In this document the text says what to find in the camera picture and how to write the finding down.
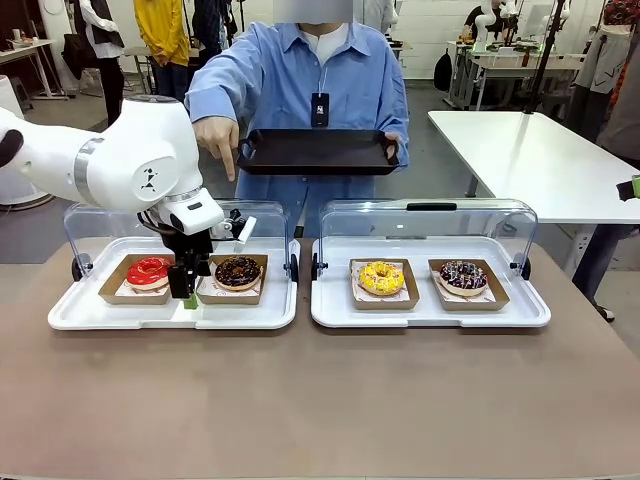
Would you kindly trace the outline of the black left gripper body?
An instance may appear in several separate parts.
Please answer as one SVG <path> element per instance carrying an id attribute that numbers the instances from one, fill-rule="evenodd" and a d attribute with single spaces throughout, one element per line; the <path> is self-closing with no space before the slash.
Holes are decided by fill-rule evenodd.
<path id="1" fill-rule="evenodd" d="M 207 260 L 213 253 L 212 239 L 208 229 L 187 235 L 164 226 L 160 230 L 160 236 L 164 246 L 174 253 L 176 263 L 181 263 L 186 268 L 196 268 L 201 261 Z"/>

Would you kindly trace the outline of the person's right hand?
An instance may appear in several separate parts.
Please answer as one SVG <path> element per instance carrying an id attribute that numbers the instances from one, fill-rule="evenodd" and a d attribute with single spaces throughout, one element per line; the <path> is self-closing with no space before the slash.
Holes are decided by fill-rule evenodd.
<path id="1" fill-rule="evenodd" d="M 221 116 L 202 118 L 193 123 L 196 140 L 215 159 L 222 161 L 227 178 L 236 178 L 234 153 L 239 145 L 239 125 L 235 120 Z"/>

